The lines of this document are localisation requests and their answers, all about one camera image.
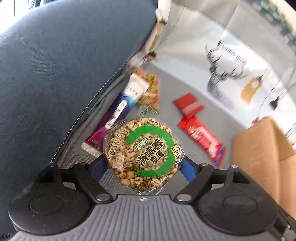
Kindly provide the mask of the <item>round puffed rice cake packet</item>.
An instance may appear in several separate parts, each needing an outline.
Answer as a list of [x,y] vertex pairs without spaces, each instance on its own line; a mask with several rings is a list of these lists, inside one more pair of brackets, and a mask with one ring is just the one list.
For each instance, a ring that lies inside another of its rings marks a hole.
[[112,126],[103,152],[116,178],[138,195],[160,193],[185,157],[183,143],[147,102],[136,118]]

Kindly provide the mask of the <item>long red snack packet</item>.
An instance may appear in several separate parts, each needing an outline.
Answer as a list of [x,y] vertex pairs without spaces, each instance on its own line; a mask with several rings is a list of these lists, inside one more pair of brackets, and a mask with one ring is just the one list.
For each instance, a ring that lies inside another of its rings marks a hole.
[[196,116],[187,118],[184,116],[178,123],[178,127],[184,130],[207,153],[216,167],[220,167],[227,152],[225,145],[200,121]]

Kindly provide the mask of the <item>small red snack packet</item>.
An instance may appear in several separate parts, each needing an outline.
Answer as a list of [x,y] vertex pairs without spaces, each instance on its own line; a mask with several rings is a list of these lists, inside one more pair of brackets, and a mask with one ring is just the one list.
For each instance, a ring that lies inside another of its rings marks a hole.
[[192,93],[185,94],[173,101],[178,110],[186,117],[192,118],[204,109],[203,104]]

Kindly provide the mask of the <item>purple white tube packet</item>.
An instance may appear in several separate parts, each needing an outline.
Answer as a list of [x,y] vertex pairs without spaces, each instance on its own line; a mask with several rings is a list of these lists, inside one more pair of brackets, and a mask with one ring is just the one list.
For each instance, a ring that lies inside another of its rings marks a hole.
[[125,89],[116,97],[93,134],[82,143],[81,148],[92,156],[100,156],[103,151],[104,136],[116,122],[128,115],[148,87],[149,82],[147,80],[133,73],[129,77]]

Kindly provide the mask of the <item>open cardboard box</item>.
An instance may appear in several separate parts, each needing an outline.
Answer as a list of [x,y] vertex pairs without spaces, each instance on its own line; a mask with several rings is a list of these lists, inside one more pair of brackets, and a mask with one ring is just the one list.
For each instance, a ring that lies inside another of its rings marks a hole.
[[295,149],[271,117],[234,136],[232,160],[295,218]]

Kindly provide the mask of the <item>clear peanut snack bag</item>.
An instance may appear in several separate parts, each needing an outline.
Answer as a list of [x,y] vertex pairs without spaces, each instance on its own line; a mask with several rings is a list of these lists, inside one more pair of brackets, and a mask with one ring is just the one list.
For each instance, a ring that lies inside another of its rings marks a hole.
[[155,110],[159,110],[159,96],[160,96],[160,87],[159,79],[156,75],[150,74],[142,69],[134,69],[133,73],[143,78],[146,82],[149,83],[147,91],[143,96],[137,101],[138,104],[147,102]]

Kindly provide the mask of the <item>blue sofa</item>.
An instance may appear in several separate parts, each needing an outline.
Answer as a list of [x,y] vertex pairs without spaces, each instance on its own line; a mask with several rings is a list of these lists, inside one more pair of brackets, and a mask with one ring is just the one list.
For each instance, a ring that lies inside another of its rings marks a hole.
[[53,1],[1,34],[1,232],[10,201],[51,161],[100,89],[141,47],[157,1]]

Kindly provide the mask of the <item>deer print sofa cover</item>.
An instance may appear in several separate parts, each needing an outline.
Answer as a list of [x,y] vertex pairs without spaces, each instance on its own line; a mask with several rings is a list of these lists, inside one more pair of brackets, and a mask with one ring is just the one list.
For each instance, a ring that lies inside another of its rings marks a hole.
[[[272,2],[295,22],[286,1]],[[247,128],[270,116],[295,144],[295,38],[246,1],[158,1],[156,18],[132,66],[152,62]]]

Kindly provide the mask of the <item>green checkered cloth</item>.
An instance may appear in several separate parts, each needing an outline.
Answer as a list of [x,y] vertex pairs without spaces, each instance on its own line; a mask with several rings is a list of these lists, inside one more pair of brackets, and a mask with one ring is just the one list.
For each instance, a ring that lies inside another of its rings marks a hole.
[[246,1],[255,10],[267,18],[274,26],[278,27],[280,34],[295,38],[295,22],[289,20],[288,16],[278,8],[272,1]]

